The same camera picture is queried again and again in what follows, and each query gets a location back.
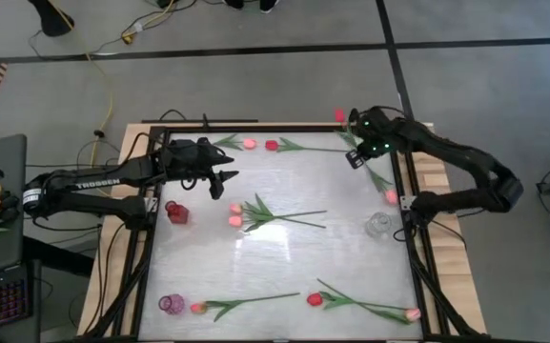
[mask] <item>black metal frame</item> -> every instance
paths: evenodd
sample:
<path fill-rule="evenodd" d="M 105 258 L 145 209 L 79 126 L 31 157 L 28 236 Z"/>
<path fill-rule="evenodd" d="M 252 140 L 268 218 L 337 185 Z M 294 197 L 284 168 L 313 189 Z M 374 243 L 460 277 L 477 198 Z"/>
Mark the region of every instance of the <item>black metal frame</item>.
<path fill-rule="evenodd" d="M 311 126 L 285 126 L 285 125 L 272 125 L 272 126 L 251 126 L 250 125 L 242 125 L 239 126 L 233 126 L 233 127 L 218 127 L 218 126 L 207 126 L 205 127 L 193 127 L 193 128 L 176 128 L 176 127 L 151 127 L 150 136 L 159 136 L 164 133 L 164 141 L 168 142 L 173 133 L 212 133 L 212 132 L 333 132 L 336 131 L 336 126 L 332 125 L 311 125 Z M 147 152 L 151 152 L 153 150 L 154 146 L 153 144 L 150 144 L 148 147 Z M 396 188 L 397 188 L 397 194 L 403 195 L 405 194 L 404 187 L 403 187 L 403 181 L 401 177 L 400 167 L 399 167 L 399 161 L 397 160 L 397 154 L 391 153 L 391 161 L 393 164 L 393 171 L 394 171 L 394 178 L 396 181 Z M 412 163 L 412 155 L 406 156 L 410 158 L 410 161 Z M 416 185 L 417 177 L 415 174 L 410 174 L 410 168 L 409 168 L 409 177 L 411 179 L 415 179 Z M 410 223 L 404 220 L 404 229 L 407 234 L 407 236 L 410 236 L 410 230 L 411 226 Z M 429 241 L 429 233 L 425 231 L 421 231 L 421 234 L 424 234 L 426 237 L 426 240 L 423 241 L 423 249 L 424 249 L 424 255 L 429 259 L 431 259 L 433 263 L 433 269 L 430 269 L 430 275 L 434 279 L 437 278 L 437 271 L 435 269 L 435 260 L 433 255 L 433 250 L 431 249 L 431 243 Z M 137 249 L 137 239 L 138 236 L 137 232 L 134 232 L 131 236 L 131 242 L 129 243 L 129 250 L 127 251 L 126 256 L 126 263 L 125 263 L 125 270 L 122 275 L 122 282 L 125 282 L 125 280 L 129 277 L 132 271 L 132 262 L 134 260 L 135 251 Z M 148 235 L 146 237 L 144 250 L 145 253 L 152 253 L 153 248 L 153 231 L 148 232 Z M 412 258 L 413 254 L 416 254 L 417 252 L 417 246 L 415 244 L 414 239 L 407 239 L 406 240 L 406 248 L 408 250 L 408 256 L 409 260 Z M 417 306 L 421 310 L 422 317 L 420 319 L 420 326 L 423 334 L 423 338 L 428 337 L 431 334 L 431 329 L 429 327 L 429 314 L 427 312 L 427 305 L 425 303 L 425 295 L 422 288 L 422 283 L 420 280 L 419 275 L 417 272 L 412 268 L 412 266 L 409 266 L 411 268 L 412 273 L 412 279 L 413 279 L 413 285 L 415 288 L 415 296 L 417 300 Z M 143 300 L 145 298 L 145 292 L 146 292 L 146 286 L 147 286 L 147 280 L 149 276 L 149 270 L 147 270 L 143 277 L 141 278 L 138 289 L 137 289 L 137 295 L 135 299 L 135 308 L 134 313 L 132 314 L 132 327 L 130 335 L 139 335 L 139 327 L 141 324 L 141 314 L 143 313 Z M 113 326 L 113 335 L 119 335 L 121 334 L 121 323 L 122 323 L 122 316 L 123 312 L 118 314 L 118 318 L 116 318 L 116 321 L 114 322 Z"/>

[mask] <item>pink tulip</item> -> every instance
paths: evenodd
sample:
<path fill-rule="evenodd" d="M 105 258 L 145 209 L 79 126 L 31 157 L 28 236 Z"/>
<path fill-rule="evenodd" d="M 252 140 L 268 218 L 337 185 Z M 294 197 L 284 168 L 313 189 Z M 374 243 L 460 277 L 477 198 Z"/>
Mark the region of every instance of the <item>pink tulip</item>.
<path fill-rule="evenodd" d="M 204 302 L 192 304 L 192 306 L 190 306 L 190 311 L 195 314 L 203 314 L 207 311 L 207 304 Z"/>
<path fill-rule="evenodd" d="M 245 149 L 251 150 L 257 147 L 257 143 L 255 142 L 255 139 L 245 138 L 243 140 L 243 146 L 245 147 Z"/>
<path fill-rule="evenodd" d="M 228 223 L 234 228 L 240 228 L 243 226 L 243 217 L 240 215 L 233 215 L 228 219 Z"/>
<path fill-rule="evenodd" d="M 243 213 L 243 207 L 239 204 L 232 204 L 230 205 L 230 212 L 234 214 L 242 214 Z"/>
<path fill-rule="evenodd" d="M 391 205 L 397 205 L 397 192 L 395 190 L 387 190 L 385 192 L 385 198 Z"/>
<path fill-rule="evenodd" d="M 416 322 L 420 318 L 420 310 L 408 309 L 404 312 L 404 315 L 406 316 L 406 319 L 408 319 L 409 321 Z"/>

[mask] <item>tulip stem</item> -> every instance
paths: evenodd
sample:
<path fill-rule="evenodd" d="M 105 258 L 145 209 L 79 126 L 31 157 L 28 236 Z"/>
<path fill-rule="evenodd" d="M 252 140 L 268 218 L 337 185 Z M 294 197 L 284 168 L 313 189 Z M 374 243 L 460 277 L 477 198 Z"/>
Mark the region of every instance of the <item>tulip stem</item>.
<path fill-rule="evenodd" d="M 383 308 L 383 309 L 393 309 L 393 310 L 401 310 L 401 311 L 410 310 L 410 309 L 401 308 L 401 307 L 398 307 L 398 306 L 380 305 L 380 304 L 367 303 L 367 302 L 363 302 L 363 301 L 357 301 L 357 304 L 362 304 L 362 305 L 365 305 L 365 306 L 380 307 L 380 308 Z"/>
<path fill-rule="evenodd" d="M 282 295 L 263 296 L 263 297 L 259 297 L 259 298 L 253 298 L 253 299 L 243 299 L 243 300 L 240 300 L 240 301 L 242 301 L 242 302 L 261 301 L 261 300 L 278 299 L 280 297 L 296 296 L 296 295 L 300 295 L 300 293 L 287 293 L 287 294 L 282 294 Z"/>
<path fill-rule="evenodd" d="M 342 296 L 343 298 L 346 298 L 347 300 L 353 302 L 354 304 L 358 305 L 359 307 L 361 307 L 362 309 L 364 309 L 364 310 L 366 310 L 370 313 L 374 313 L 374 314 L 379 315 L 383 318 L 393 319 L 393 320 L 396 320 L 396 321 L 398 321 L 400 323 L 403 323 L 403 324 L 411 324 L 411 322 L 408 319 L 406 319 L 406 317 L 404 317 L 403 315 L 398 315 L 398 314 L 389 313 L 389 312 L 386 312 L 386 311 L 379 311 L 379 310 L 370 309 L 366 305 L 364 305 L 362 303 L 359 303 L 359 302 L 356 302 L 355 300 L 353 300 L 348 295 L 336 290 L 334 287 L 332 287 L 332 286 L 326 284 L 325 282 L 321 281 L 321 279 L 318 278 L 317 281 L 320 282 L 321 285 L 329 288 L 330 290 L 332 290 L 335 293 L 338 293 L 338 295 Z"/>
<path fill-rule="evenodd" d="M 304 148 L 304 150 L 311 150 L 311 151 L 331 151 L 331 152 L 349 152 L 349 151 L 340 150 L 340 149 L 321 149 L 321 148 Z"/>
<path fill-rule="evenodd" d="M 327 212 L 327 211 L 314 211 L 314 212 L 303 212 L 303 213 L 294 213 L 294 214 L 285 214 L 285 215 L 275 215 L 275 218 L 283 219 L 283 218 L 289 218 L 289 217 L 293 217 L 293 216 L 319 214 L 319 213 L 325 213 L 325 212 Z"/>

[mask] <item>red tulip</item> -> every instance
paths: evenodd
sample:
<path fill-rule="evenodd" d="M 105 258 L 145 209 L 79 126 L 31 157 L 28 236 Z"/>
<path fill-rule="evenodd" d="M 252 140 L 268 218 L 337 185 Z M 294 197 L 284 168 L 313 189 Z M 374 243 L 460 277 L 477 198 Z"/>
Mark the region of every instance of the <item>red tulip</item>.
<path fill-rule="evenodd" d="M 344 110 L 336 110 L 336 121 L 344 123 Z"/>
<path fill-rule="evenodd" d="M 278 150 L 278 142 L 275 141 L 275 140 L 266 141 L 266 150 L 277 151 Z"/>
<path fill-rule="evenodd" d="M 321 297 L 321 294 L 313 293 L 306 298 L 306 302 L 308 302 L 311 306 L 319 306 L 323 304 L 323 298 Z"/>

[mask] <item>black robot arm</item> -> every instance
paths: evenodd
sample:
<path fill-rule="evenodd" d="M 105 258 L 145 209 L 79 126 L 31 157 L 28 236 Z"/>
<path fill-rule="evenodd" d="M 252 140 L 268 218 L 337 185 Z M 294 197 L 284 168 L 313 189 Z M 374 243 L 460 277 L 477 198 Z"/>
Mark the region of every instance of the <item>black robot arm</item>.
<path fill-rule="evenodd" d="M 347 153 L 353 168 L 390 151 L 422 151 L 472 175 L 475 189 L 441 195 L 419 193 L 411 205 L 416 224 L 429 223 L 438 212 L 474 208 L 509 212 L 522 195 L 520 181 L 495 157 L 438 137 L 419 122 L 403 117 L 389 119 L 381 107 L 373 107 L 364 112 L 352 110 L 349 125 L 351 132 L 363 139 L 356 151 Z"/>
<path fill-rule="evenodd" d="M 196 143 L 176 140 L 148 155 L 127 159 L 119 166 L 38 175 L 25 187 L 23 208 L 33 218 L 47 218 L 65 211 L 112 214 L 122 219 L 127 229 L 145 230 L 154 223 L 143 197 L 114 199 L 75 192 L 120 184 L 139 188 L 191 180 L 189 187 L 184 186 L 189 190 L 201 179 L 210 181 L 211 197 L 218 199 L 224 192 L 224 181 L 238 171 L 214 172 L 213 166 L 233 161 L 207 138 L 199 138 Z"/>

